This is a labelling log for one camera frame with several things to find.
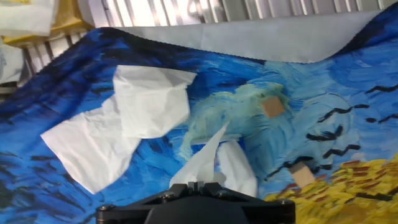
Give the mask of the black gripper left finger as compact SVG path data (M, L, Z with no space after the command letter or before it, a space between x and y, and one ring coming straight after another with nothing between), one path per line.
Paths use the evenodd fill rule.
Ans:
M171 188L144 198L139 202L171 202L189 196L194 196L192 187L188 184L173 184Z

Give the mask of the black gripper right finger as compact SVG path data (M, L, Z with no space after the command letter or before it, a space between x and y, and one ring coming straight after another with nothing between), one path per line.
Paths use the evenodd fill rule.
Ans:
M248 202L251 199L250 196L224 188L217 182L204 184L199 192L201 196L229 202Z

